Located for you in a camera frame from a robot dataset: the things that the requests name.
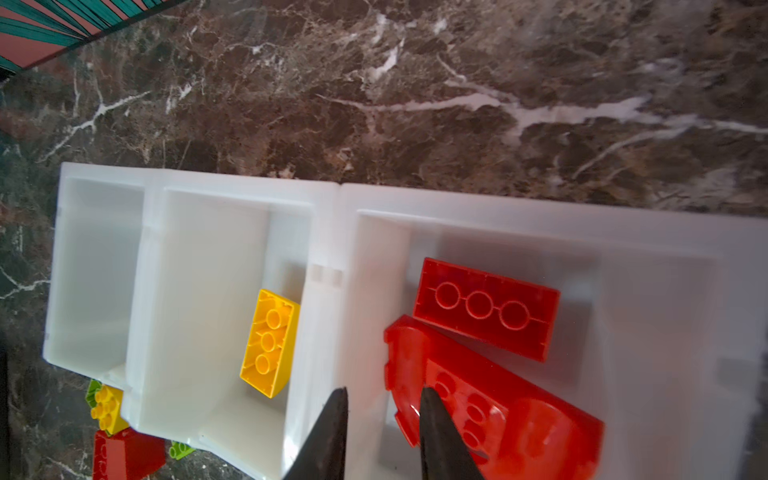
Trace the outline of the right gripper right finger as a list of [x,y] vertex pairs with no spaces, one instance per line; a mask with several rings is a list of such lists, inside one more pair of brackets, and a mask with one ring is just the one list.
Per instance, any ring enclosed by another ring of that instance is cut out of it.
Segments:
[[421,392],[419,434],[423,479],[484,479],[443,400],[431,387]]

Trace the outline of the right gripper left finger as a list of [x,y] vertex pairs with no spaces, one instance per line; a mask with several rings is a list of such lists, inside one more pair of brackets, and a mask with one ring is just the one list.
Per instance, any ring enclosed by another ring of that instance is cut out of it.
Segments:
[[343,480],[349,418],[345,387],[331,392],[284,480]]

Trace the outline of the red arch lego piece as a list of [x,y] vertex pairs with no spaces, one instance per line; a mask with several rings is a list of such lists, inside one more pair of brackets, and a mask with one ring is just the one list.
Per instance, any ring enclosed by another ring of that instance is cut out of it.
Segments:
[[385,388],[410,446],[433,388],[487,479],[591,479],[604,424],[437,329],[401,316],[383,334]]

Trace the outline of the white three-compartment bin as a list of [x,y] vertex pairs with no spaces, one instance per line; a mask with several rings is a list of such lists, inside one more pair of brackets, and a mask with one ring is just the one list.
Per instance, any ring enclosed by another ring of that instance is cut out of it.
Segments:
[[[350,479],[416,479],[383,333],[426,258],[557,289],[539,363],[477,351],[602,420],[601,479],[733,479],[767,332],[767,223],[430,190],[66,163],[43,356],[136,430],[258,479],[346,387]],[[300,305],[270,399],[240,378],[261,289]]]

